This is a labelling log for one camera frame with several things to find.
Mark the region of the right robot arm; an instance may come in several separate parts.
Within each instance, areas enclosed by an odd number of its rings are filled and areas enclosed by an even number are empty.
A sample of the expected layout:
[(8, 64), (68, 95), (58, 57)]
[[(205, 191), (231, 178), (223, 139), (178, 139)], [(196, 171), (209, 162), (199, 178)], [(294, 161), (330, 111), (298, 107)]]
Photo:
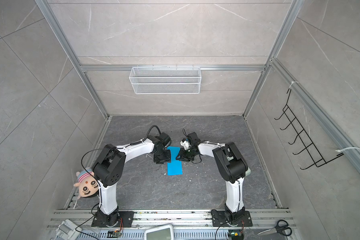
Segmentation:
[(244, 178), (251, 173), (246, 160), (236, 144), (202, 141), (195, 132), (181, 141), (181, 149), (176, 157), (183, 162), (192, 162), (195, 156), (209, 156), (215, 159), (221, 177), (226, 181), (227, 199), (225, 221), (233, 224), (245, 214), (243, 201)]

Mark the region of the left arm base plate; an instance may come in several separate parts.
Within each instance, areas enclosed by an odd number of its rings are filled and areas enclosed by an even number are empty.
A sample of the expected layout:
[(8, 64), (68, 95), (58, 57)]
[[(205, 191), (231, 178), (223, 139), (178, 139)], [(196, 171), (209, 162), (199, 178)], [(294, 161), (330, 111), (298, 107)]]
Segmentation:
[(133, 211), (115, 211), (110, 215), (104, 214), (102, 211), (95, 213), (92, 227), (99, 228), (119, 228), (123, 224), (124, 228), (130, 228), (134, 219)]

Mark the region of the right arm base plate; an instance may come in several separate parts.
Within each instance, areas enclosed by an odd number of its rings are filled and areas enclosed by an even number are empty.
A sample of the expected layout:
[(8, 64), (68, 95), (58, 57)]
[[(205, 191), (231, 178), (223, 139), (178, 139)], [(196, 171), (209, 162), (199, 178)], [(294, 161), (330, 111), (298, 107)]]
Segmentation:
[(240, 210), (237, 213), (230, 211), (211, 210), (214, 227), (252, 227), (253, 222), (249, 211)]

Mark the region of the blue square paper sheet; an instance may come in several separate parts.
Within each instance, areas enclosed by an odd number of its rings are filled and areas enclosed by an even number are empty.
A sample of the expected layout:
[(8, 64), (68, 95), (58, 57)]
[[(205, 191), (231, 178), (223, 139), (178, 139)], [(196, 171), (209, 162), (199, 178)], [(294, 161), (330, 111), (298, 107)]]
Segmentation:
[(178, 147), (168, 147), (171, 152), (171, 162), (167, 163), (168, 176), (176, 176), (183, 174), (182, 162), (177, 160), (177, 156), (180, 152)]

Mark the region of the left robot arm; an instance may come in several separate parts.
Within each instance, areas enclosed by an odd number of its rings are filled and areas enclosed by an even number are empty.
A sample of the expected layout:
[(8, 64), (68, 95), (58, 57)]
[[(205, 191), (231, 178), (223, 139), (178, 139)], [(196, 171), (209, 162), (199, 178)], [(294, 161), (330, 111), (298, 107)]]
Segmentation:
[(169, 135), (148, 136), (132, 144), (114, 146), (108, 144), (100, 149), (97, 160), (92, 165), (95, 179), (100, 183), (100, 211), (110, 216), (118, 209), (117, 182), (123, 174), (125, 163), (146, 154), (153, 154), (157, 164), (171, 161), (172, 143)]

